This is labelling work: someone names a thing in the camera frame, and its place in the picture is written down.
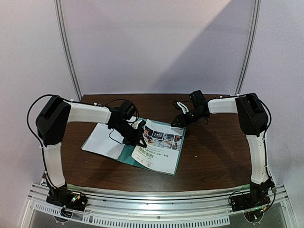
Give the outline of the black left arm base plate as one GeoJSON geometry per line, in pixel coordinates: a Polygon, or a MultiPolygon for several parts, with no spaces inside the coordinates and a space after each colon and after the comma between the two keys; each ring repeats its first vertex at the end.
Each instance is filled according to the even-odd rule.
{"type": "Polygon", "coordinates": [[[66,209],[84,211],[88,198],[81,192],[58,188],[49,190],[46,202],[66,209]]]}

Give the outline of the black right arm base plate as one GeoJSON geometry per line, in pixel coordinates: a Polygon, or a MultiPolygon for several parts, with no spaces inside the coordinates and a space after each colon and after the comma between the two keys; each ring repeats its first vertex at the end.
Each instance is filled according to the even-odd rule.
{"type": "Polygon", "coordinates": [[[233,212],[242,211],[247,209],[261,208],[261,212],[266,212],[274,203],[276,199],[276,193],[271,200],[268,193],[262,195],[260,199],[255,200],[250,193],[244,194],[240,191],[234,191],[228,198],[228,203],[233,212]]]}

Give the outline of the white printed text sheets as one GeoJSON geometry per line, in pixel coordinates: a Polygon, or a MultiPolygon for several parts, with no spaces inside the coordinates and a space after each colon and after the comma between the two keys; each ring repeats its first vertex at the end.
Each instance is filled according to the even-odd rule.
{"type": "Polygon", "coordinates": [[[86,139],[81,149],[117,160],[124,144],[123,137],[114,129],[108,129],[105,124],[97,124],[86,139]]]}

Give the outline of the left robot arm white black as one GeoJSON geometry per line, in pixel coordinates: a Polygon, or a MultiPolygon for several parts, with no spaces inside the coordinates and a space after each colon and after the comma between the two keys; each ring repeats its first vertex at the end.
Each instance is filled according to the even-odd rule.
{"type": "Polygon", "coordinates": [[[71,197],[65,192],[66,181],[61,161],[61,145],[68,123],[99,123],[114,129],[123,137],[127,146],[147,146],[143,138],[144,120],[136,118],[136,106],[129,100],[123,100],[118,107],[108,104],[86,104],[66,100],[58,95],[49,95],[49,100],[36,118],[36,137],[42,149],[47,184],[52,198],[60,206],[67,206],[71,197]]]}

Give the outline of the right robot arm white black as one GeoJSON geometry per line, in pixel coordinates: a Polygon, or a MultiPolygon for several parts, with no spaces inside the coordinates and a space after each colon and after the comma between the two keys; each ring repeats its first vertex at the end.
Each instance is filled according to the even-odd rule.
{"type": "Polygon", "coordinates": [[[182,113],[171,123],[172,127],[183,128],[211,114],[237,114],[239,126],[245,134],[251,157],[250,192],[234,192],[228,202],[233,211],[250,209],[270,204],[268,190],[275,184],[267,168],[266,132],[271,124],[270,113],[255,93],[207,100],[200,90],[189,94],[193,109],[189,110],[181,101],[172,104],[182,113]]]}

